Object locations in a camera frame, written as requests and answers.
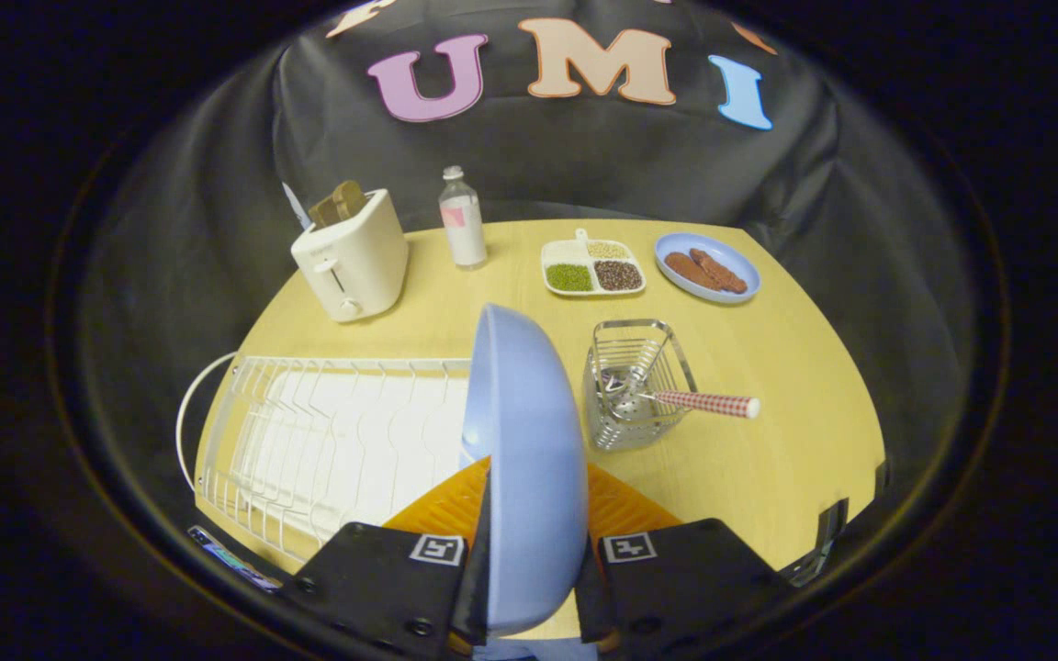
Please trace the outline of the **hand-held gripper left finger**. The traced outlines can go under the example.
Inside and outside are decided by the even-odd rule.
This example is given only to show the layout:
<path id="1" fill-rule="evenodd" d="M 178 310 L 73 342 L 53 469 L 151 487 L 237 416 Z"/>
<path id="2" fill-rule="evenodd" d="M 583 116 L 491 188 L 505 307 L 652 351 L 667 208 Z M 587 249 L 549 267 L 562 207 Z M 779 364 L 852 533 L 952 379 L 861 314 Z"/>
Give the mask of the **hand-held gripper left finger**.
<path id="1" fill-rule="evenodd" d="M 281 596 L 399 660 L 466 660 L 487 642 L 490 461 L 458 470 L 390 524 L 345 524 Z"/>

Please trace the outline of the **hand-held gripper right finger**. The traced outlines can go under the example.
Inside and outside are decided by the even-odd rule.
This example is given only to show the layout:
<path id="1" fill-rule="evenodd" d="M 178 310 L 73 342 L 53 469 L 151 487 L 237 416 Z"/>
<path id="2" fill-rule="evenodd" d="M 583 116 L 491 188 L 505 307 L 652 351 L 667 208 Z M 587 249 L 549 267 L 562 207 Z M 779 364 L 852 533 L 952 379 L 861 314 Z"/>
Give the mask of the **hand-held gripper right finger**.
<path id="1" fill-rule="evenodd" d="M 790 582 L 718 519 L 683 522 L 588 465 L 589 541 L 574 583 L 599 658 L 705 658 L 730 647 Z"/>

